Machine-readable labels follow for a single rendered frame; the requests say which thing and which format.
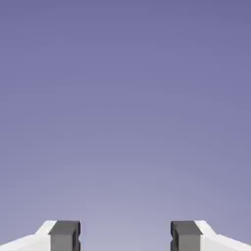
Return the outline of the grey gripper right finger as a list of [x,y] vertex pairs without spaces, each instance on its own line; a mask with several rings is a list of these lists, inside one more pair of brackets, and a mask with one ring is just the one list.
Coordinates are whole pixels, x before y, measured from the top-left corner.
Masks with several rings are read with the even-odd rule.
[[171,221],[171,251],[251,251],[251,245],[217,234],[205,220]]

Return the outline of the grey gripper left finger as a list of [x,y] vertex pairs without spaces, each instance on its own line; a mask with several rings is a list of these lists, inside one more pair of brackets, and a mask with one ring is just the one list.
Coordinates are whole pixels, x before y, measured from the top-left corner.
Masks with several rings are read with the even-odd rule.
[[81,251],[80,221],[46,220],[34,233],[0,245],[0,251]]

